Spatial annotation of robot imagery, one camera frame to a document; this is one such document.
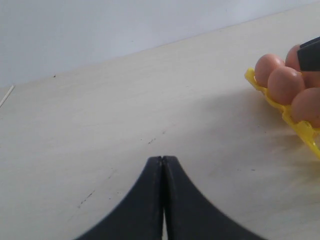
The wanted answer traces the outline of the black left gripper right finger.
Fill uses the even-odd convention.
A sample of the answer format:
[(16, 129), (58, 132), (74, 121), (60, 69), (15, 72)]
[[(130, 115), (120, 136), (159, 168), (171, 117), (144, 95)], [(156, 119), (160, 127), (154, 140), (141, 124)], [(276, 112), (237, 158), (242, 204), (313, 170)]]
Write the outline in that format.
[(169, 240), (262, 240), (216, 208), (175, 156), (164, 156), (164, 214)]

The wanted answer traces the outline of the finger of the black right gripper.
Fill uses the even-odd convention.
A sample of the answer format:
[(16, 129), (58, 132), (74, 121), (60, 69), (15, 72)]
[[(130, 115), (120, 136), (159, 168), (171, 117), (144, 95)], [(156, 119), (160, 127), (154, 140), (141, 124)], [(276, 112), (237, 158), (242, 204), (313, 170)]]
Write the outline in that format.
[(297, 51), (300, 70), (303, 72), (320, 71), (320, 37), (309, 40), (299, 46)]

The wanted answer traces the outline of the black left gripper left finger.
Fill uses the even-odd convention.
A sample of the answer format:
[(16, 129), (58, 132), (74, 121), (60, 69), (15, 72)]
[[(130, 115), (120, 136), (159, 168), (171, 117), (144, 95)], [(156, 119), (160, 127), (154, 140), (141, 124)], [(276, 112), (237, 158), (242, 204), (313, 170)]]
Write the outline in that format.
[(150, 157), (122, 201), (79, 240), (160, 240), (163, 236), (162, 157)]

